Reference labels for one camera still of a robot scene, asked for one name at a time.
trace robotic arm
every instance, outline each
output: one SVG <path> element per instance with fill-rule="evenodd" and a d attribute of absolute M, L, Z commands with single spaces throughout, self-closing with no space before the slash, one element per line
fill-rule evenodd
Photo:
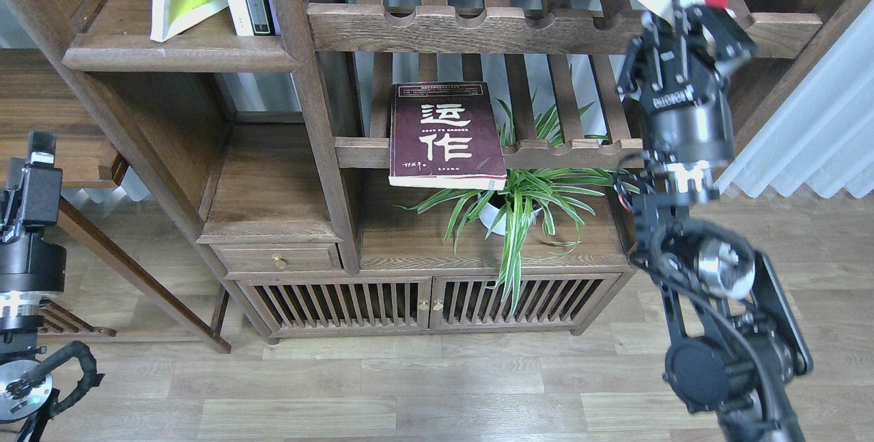
<path fill-rule="evenodd" d="M 103 374 L 88 346 L 72 342 L 44 361 L 36 359 L 43 324 L 40 306 L 64 290 L 66 250 L 45 243 L 46 227 L 57 223 L 61 171 L 54 167 L 55 137 L 31 133 L 28 158 L 10 160 L 9 181 L 0 194 L 0 424 L 26 418 L 16 442 L 37 442 L 46 422 L 76 404 Z M 79 359 L 82 378 L 63 401 L 53 389 L 55 368 Z"/>
<path fill-rule="evenodd" d="M 711 171 L 734 159 L 728 78 L 756 53 L 725 10 L 694 2 L 673 0 L 673 25 L 644 16 L 618 82 L 646 113 L 636 155 L 644 169 L 615 176 L 634 215 L 631 259 L 661 290 L 671 335 L 664 379 L 689 412 L 715 411 L 729 442 L 800 442 L 784 385 L 813 361 L 771 264 L 743 237 L 689 215 L 719 197 Z M 686 333 L 680 296 L 703 335 Z"/>

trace brass knob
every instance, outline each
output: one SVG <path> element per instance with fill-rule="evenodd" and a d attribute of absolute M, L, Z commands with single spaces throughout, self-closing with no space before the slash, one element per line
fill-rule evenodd
<path fill-rule="evenodd" d="M 284 259 L 282 259 L 281 255 L 274 254 L 274 266 L 277 268 L 277 270 L 284 270 L 287 265 L 288 263 L 285 262 Z"/>

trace wooden bookshelf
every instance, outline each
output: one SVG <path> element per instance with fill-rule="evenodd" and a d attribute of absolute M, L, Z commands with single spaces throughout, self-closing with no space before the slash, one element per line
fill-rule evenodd
<path fill-rule="evenodd" d="M 438 78 L 435 53 L 461 53 L 464 77 L 474 81 L 483 76 L 479 55 L 503 54 L 520 135 L 506 150 L 508 166 L 609 167 L 641 149 L 609 63 L 639 32 L 630 0 L 600 0 L 601 10 L 571 0 L 540 0 L 539 10 L 511 0 L 483 0 L 475 10 L 449 0 L 406 9 L 385 0 L 272 0 L 284 35 L 238 38 L 223 12 L 162 44 L 149 41 L 150 0 L 6 2 L 265 338 L 578 333 L 633 272 L 624 258 L 627 221 L 605 206 L 609 199 L 598 200 L 598 215 L 569 255 L 550 254 L 531 230 L 524 312 L 509 317 L 483 286 L 496 272 L 497 240 L 471 232 L 453 254 L 440 242 L 449 209 L 416 217 L 396 208 L 425 192 L 388 187 L 380 171 L 393 53 L 419 53 L 421 80 Z M 738 150 L 868 2 L 730 0 L 762 56 L 734 78 Z M 350 52 L 375 53 L 371 98 L 359 98 Z M 548 55 L 561 146 L 531 134 L 523 53 Z M 567 67 L 572 53 L 590 56 L 606 143 L 584 138 Z M 294 72 L 303 124 L 238 122 L 252 115 L 225 102 L 212 72 Z M 366 128 L 356 100 L 371 106 Z"/>
<path fill-rule="evenodd" d="M 76 35 L 64 64 L 103 72 L 292 72 L 278 37 L 237 37 L 227 9 L 177 37 L 149 39 L 151 0 L 106 0 L 87 31 Z"/>

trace spider plant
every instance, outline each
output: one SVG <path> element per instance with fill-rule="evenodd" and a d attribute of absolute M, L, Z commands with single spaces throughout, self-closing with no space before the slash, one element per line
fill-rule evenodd
<path fill-rule="evenodd" d="M 503 100 L 499 99 L 498 102 L 506 110 L 509 120 L 511 120 L 505 122 L 499 130 L 501 143 L 504 146 L 510 146 L 516 142 L 512 127 L 512 111 Z M 583 106 L 578 112 L 583 115 L 592 105 L 593 102 Z M 549 140 L 556 146 L 564 143 L 559 128 L 558 110 L 554 104 L 535 116 L 535 128 L 538 138 Z M 606 137 L 587 135 L 587 138 L 605 139 Z M 449 242 L 449 239 L 452 238 L 455 241 L 453 250 L 457 251 L 458 237 L 461 236 L 463 228 L 469 222 L 479 218 L 493 196 L 503 197 L 505 204 L 494 218 L 493 224 L 486 232 L 486 237 L 489 237 L 501 218 L 506 217 L 501 267 L 494 287 L 503 286 L 502 301 L 511 299 L 511 314 L 514 314 L 522 295 L 522 244 L 528 236 L 531 216 L 538 208 L 542 208 L 540 211 L 543 212 L 544 217 L 541 227 L 544 236 L 553 245 L 568 248 L 565 252 L 556 253 L 557 255 L 571 252 L 580 243 L 580 231 L 582 226 L 586 224 L 580 216 L 580 211 L 595 214 L 590 205 L 586 205 L 578 199 L 578 196 L 604 195 L 598 190 L 583 186 L 612 186 L 612 176 L 604 169 L 509 169 L 503 190 L 443 189 L 417 205 L 409 206 L 409 208 L 400 206 L 400 208 L 415 210 L 417 214 L 422 214 L 422 212 L 441 203 L 455 202 L 455 208 L 449 216 L 443 242 Z M 557 210 L 564 212 L 574 221 L 577 230 L 575 242 L 562 243 L 553 240 L 556 234 L 553 212 Z"/>

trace slatted cabinet door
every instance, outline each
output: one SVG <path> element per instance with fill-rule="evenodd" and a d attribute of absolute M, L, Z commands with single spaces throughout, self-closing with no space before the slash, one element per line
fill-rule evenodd
<path fill-rule="evenodd" d="M 514 314 L 495 277 L 435 277 L 431 289 L 434 330 L 572 329 L 583 324 L 618 273 L 522 276 L 522 293 Z"/>
<path fill-rule="evenodd" d="M 274 338 L 427 329 L 430 277 L 240 283 Z"/>

